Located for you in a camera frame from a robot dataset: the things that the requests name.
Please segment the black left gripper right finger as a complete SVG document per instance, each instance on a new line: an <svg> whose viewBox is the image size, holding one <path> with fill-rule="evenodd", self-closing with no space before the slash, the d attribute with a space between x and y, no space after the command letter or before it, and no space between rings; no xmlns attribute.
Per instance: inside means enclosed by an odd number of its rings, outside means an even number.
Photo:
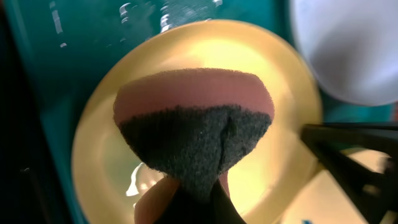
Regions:
<svg viewBox="0 0 398 224"><path fill-rule="evenodd" d="M211 191L210 212L212 224L246 224L219 180L215 182Z"/></svg>

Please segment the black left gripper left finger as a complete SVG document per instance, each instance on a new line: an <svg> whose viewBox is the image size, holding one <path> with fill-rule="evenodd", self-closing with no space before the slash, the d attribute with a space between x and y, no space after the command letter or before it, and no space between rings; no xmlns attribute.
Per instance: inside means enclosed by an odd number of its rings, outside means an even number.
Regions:
<svg viewBox="0 0 398 224"><path fill-rule="evenodd" d="M193 212L191 196L179 187L171 202L154 224L189 224Z"/></svg>

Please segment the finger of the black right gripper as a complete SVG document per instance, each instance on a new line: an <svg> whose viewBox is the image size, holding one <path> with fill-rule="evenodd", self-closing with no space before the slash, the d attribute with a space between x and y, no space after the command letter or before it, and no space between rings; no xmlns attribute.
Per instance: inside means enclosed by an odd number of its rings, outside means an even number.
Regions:
<svg viewBox="0 0 398 224"><path fill-rule="evenodd" d="M329 170L368 223L380 223L397 211L397 123L306 124L302 142ZM383 173L350 159L335 143L362 146L389 156Z"/></svg>

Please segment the yellow plate with blue stain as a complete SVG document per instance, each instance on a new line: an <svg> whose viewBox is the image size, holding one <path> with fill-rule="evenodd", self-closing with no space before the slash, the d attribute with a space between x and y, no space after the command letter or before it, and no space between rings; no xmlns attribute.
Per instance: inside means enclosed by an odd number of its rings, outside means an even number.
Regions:
<svg viewBox="0 0 398 224"><path fill-rule="evenodd" d="M90 223L132 223L136 202L162 177L140 162L113 121L119 87L163 70L201 67L253 73L274 102L268 132L228 173L231 200L244 221L278 222L311 178L316 159L300 140L300 130L321 122L322 103L300 55L278 35L253 24L194 22L130 51L88 100L75 132L72 176Z"/></svg>

